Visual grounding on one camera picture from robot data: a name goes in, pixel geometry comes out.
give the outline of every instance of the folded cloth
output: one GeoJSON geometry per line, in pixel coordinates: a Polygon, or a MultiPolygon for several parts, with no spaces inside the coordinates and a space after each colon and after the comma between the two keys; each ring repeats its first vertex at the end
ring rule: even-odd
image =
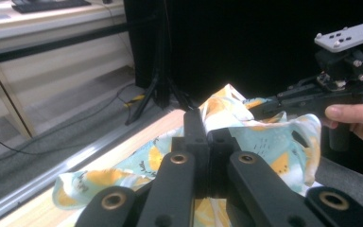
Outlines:
{"type": "MultiPolygon", "coordinates": [[[[293,191],[303,195],[315,181],[320,162],[320,121],[312,114],[287,120],[285,113],[255,121],[250,108],[265,101],[245,99],[227,84],[199,107],[205,130],[228,128],[243,151],[259,154],[293,191]]],[[[183,136],[183,127],[148,141],[111,169],[61,174],[53,202],[61,209],[76,209],[108,186],[137,190],[155,178],[170,152],[172,137],[177,136],[183,136]]],[[[194,225],[230,226],[225,207],[225,200],[196,200],[194,225]]]]}

